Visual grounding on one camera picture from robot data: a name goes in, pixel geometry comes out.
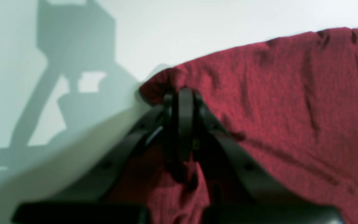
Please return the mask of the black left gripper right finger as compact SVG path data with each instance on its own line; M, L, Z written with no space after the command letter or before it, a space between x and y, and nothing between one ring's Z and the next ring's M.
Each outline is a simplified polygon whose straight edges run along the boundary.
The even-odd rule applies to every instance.
M199 162L213 184L203 224L343 223L336 208L308 202L274 179L189 88L179 91L179 159Z

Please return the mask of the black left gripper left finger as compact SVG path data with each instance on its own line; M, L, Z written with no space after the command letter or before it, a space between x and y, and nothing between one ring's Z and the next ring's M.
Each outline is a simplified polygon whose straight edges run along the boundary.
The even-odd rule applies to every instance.
M136 122L129 133L90 171L64 190L36 202L21 203L15 224L149 224L150 211L143 203L108 201L135 156L142 156L154 142L163 143L163 162L182 160L178 151L178 94L166 94Z

